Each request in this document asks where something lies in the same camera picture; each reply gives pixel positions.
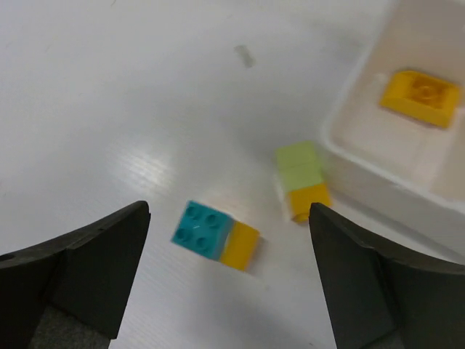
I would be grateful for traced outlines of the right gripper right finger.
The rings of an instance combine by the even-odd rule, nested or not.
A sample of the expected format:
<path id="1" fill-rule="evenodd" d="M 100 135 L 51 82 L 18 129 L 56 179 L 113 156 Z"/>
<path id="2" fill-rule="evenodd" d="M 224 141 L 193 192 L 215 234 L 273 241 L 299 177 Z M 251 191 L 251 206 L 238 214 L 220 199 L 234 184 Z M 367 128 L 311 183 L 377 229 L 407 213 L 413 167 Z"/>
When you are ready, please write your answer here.
<path id="1" fill-rule="evenodd" d="M 314 203 L 309 226 L 338 348 L 463 348 L 464 266 Z"/>

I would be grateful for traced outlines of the orange green lego stack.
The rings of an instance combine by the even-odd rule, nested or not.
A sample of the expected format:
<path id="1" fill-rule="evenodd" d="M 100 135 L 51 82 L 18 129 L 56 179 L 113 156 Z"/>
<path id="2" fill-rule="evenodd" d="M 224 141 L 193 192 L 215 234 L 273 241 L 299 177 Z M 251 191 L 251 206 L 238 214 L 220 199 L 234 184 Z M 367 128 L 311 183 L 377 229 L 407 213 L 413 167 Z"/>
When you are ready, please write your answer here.
<path id="1" fill-rule="evenodd" d="M 259 245 L 257 229 L 212 207 L 188 201 L 171 242 L 209 260 L 246 272 Z"/>

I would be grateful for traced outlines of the yellow green lego stack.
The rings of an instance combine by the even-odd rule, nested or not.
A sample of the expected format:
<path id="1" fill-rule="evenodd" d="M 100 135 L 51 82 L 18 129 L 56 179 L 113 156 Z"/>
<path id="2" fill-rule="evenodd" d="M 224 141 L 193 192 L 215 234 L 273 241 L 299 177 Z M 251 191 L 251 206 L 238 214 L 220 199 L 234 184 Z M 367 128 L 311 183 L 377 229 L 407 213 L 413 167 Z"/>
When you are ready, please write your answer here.
<path id="1" fill-rule="evenodd" d="M 313 142 L 306 140 L 280 147 L 275 150 L 275 160 L 281 188 L 294 222 L 308 221 L 313 203 L 332 205 Z"/>

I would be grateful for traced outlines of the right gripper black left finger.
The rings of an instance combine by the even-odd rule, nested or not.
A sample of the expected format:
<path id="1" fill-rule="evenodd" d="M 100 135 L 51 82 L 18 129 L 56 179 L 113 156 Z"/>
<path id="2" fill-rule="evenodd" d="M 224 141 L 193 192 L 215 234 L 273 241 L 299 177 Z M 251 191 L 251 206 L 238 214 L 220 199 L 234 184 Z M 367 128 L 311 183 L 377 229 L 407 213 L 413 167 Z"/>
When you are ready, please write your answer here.
<path id="1" fill-rule="evenodd" d="M 2 348 L 108 348 L 117 338 L 150 224 L 136 201 L 1 256 Z"/>

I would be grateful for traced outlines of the orange lego brick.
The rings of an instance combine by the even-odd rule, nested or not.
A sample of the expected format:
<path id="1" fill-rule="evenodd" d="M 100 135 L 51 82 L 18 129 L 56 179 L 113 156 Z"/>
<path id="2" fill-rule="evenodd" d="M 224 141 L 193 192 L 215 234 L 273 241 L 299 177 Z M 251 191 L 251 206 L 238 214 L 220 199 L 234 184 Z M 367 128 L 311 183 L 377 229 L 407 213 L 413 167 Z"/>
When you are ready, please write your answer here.
<path id="1" fill-rule="evenodd" d="M 389 80 L 379 105 L 447 129 L 460 103 L 461 85 L 419 71 L 398 71 Z"/>

